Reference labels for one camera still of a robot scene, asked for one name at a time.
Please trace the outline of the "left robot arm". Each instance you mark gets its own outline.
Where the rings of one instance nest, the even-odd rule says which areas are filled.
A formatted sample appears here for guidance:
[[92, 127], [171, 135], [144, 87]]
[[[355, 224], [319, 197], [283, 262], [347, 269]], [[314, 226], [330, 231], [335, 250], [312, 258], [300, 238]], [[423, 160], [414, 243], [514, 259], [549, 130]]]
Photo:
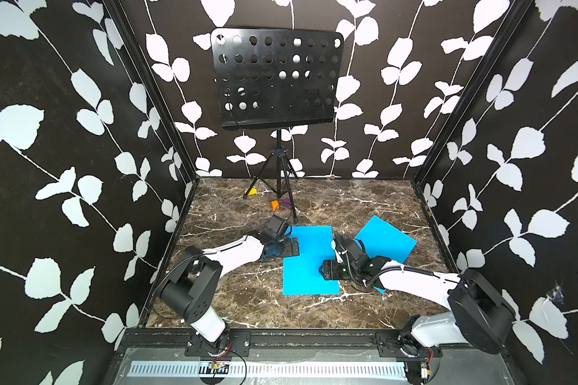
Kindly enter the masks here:
[[272, 216], [262, 229], [211, 249], [190, 246], [160, 280], [155, 295], [204, 341], [218, 349], [228, 345], [229, 327], [212, 307], [218, 283], [230, 272], [256, 261], [300, 255], [289, 220]]

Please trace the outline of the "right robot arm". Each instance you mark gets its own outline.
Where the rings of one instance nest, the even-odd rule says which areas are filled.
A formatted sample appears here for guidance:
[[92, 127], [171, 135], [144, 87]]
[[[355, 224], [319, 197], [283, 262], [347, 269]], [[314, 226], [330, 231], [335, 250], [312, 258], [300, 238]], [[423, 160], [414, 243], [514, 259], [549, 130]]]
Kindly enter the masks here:
[[335, 234], [335, 258], [325, 260], [320, 275], [326, 281], [350, 281], [366, 289], [410, 294], [446, 308], [443, 314], [416, 315], [394, 335], [392, 346], [411, 359], [446, 344], [468, 344], [498, 354], [515, 319], [512, 306], [478, 271], [437, 273], [406, 266], [391, 258], [371, 258], [364, 243]]

